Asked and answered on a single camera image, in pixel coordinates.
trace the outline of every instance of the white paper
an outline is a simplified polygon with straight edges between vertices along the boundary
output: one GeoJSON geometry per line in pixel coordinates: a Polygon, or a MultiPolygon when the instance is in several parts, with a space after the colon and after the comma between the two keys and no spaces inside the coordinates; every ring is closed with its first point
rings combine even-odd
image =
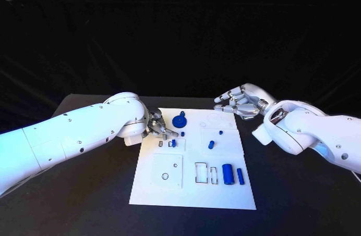
{"type": "Polygon", "coordinates": [[[160,108],[160,110],[167,128],[179,133],[177,138],[169,138],[169,140],[176,139],[176,147],[167,147],[167,141],[159,147],[160,136],[149,135],[144,138],[130,204],[255,210],[234,114],[201,109],[160,108]],[[188,123],[177,129],[172,125],[172,119],[180,111],[186,113],[188,123]],[[211,140],[215,144],[214,148],[208,149],[211,140]],[[162,157],[159,154],[173,155],[175,158],[162,157]],[[182,171],[172,173],[172,176],[176,174],[176,181],[172,179],[167,183],[170,179],[162,179],[160,175],[163,172],[167,173],[166,171],[179,170],[172,169],[173,161],[179,160],[179,157],[182,157],[182,171]],[[195,163],[206,163],[206,184],[195,183],[195,163]],[[232,165],[234,185],[224,184],[224,164],[232,165]],[[211,167],[216,168],[218,184],[211,183],[211,167]],[[237,168],[242,169],[244,185],[240,185],[237,168]]]}

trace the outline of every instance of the blue object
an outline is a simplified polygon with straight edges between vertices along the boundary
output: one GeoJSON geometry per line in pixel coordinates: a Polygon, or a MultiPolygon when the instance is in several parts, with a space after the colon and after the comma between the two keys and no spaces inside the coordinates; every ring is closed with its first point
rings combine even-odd
{"type": "Polygon", "coordinates": [[[175,116],[172,123],[176,128],[183,128],[186,126],[186,113],[185,111],[180,112],[177,116],[175,116]]]}
{"type": "Polygon", "coordinates": [[[234,179],[234,177],[232,177],[231,164],[224,164],[224,165],[222,165],[222,170],[224,170],[224,184],[225,184],[225,185],[232,185],[235,179],[234,179]]]}
{"type": "Polygon", "coordinates": [[[209,141],[208,148],[212,149],[212,147],[214,147],[214,141],[209,141]]]}
{"type": "Polygon", "coordinates": [[[237,174],[238,174],[240,185],[244,185],[242,170],[240,168],[237,168],[237,174]]]}

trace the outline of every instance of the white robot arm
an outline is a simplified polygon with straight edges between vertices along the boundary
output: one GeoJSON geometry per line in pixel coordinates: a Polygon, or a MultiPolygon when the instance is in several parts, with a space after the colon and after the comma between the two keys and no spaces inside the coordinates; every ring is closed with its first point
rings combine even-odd
{"type": "Polygon", "coordinates": [[[0,135],[0,197],[59,162],[105,144],[115,136],[127,146],[151,133],[177,137],[166,129],[162,112],[147,109],[134,93],[82,107],[0,135]]]}
{"type": "Polygon", "coordinates": [[[310,147],[335,165],[361,173],[361,119],[328,116],[300,101],[276,101],[255,85],[247,83],[224,93],[215,102],[229,98],[229,105],[214,109],[235,113],[242,119],[264,115],[253,135],[263,145],[271,141],[290,154],[310,147]]]}

